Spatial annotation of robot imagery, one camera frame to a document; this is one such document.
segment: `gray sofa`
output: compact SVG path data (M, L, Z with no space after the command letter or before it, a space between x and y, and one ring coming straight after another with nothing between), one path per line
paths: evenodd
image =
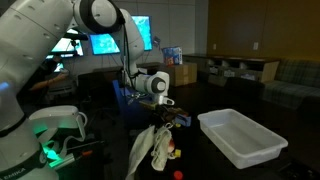
M320 61L282 60L275 80L266 83L262 99L297 109L308 96L320 97Z

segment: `white tray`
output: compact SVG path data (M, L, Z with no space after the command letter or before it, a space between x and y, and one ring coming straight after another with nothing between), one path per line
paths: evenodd
M198 115L201 130L238 168L243 169L279 156L288 142L233 109Z

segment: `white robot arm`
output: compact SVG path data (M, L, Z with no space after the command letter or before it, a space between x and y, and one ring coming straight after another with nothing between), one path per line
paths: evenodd
M135 61L143 41L125 10L109 0L10 0L0 1L0 179L57 180L43 157L41 145L26 121L16 94L69 28L87 33L110 33L123 57L130 85L167 99L169 76L140 74Z

